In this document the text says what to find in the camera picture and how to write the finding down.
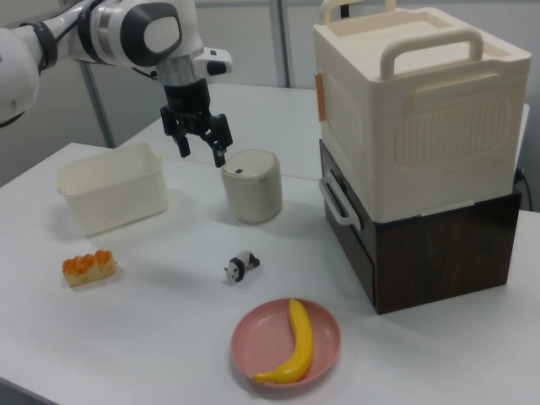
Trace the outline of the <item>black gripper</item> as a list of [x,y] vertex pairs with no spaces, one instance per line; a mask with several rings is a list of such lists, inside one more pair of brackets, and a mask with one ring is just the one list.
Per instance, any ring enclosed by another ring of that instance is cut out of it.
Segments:
[[222,167],[233,138],[226,115],[210,114],[207,80],[199,79],[179,86],[165,85],[164,89],[167,104],[160,109],[161,121],[165,134],[175,141],[180,156],[185,158],[191,154],[181,118],[194,118],[197,125],[202,125],[198,136],[212,149],[215,166]]

